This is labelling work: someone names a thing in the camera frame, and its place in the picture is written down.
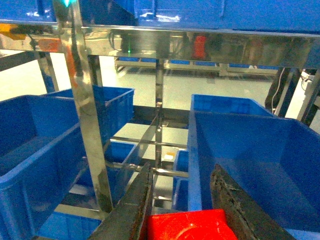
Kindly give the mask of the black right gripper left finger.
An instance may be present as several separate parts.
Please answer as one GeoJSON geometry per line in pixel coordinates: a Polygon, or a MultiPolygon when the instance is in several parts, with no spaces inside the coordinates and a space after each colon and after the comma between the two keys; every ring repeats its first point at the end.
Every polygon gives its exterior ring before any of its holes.
{"type": "Polygon", "coordinates": [[[144,164],[114,210],[89,236],[90,240],[146,240],[153,203],[153,170],[144,164]]]}

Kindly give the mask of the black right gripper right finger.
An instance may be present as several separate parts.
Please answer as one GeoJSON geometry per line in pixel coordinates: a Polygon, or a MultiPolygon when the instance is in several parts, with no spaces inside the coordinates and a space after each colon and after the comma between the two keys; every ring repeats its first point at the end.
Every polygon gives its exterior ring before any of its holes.
{"type": "Polygon", "coordinates": [[[293,240],[219,164],[210,177],[212,206],[225,211],[239,240],[293,240]]]}

